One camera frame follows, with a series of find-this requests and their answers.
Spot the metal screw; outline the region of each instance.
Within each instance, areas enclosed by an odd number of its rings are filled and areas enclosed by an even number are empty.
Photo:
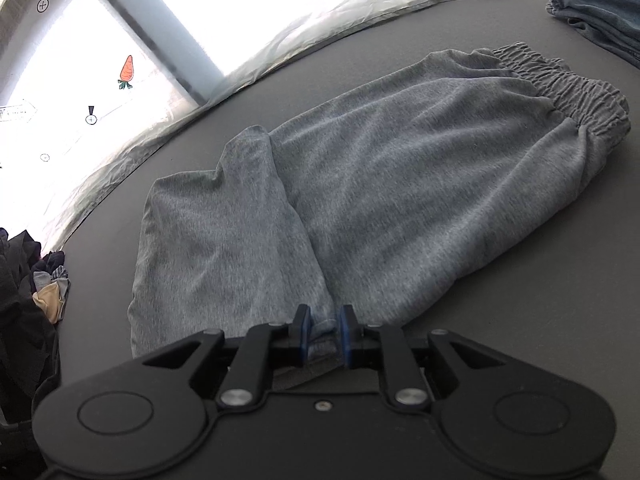
[[[396,400],[407,406],[416,406],[427,400],[427,392],[418,388],[403,388],[396,393]]]
[[[246,406],[254,398],[247,390],[227,390],[220,395],[220,400],[227,406]]]
[[[316,402],[316,410],[319,412],[328,412],[332,407],[332,403],[328,400],[318,400],[318,402]]]

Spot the beige cloth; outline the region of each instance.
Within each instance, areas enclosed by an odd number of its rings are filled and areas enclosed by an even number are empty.
[[[33,301],[46,314],[51,324],[58,322],[63,300],[60,298],[60,287],[57,282],[50,283],[39,292],[33,293]]]

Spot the carrot sticker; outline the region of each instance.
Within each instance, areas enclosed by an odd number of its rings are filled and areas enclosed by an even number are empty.
[[[133,58],[131,56],[127,57],[127,60],[124,62],[124,66],[120,71],[120,79],[118,79],[118,83],[120,83],[120,90],[122,90],[125,86],[127,88],[133,88],[132,85],[129,84],[129,81],[133,79]]]

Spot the denim jeans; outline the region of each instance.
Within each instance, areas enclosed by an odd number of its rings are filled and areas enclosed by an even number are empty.
[[[640,68],[640,0],[549,0],[546,10]]]

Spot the exclamation mark sticker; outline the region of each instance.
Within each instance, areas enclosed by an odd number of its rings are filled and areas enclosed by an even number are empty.
[[[94,107],[89,106],[89,115],[84,118],[87,124],[95,124],[98,122],[98,118],[94,115]]]

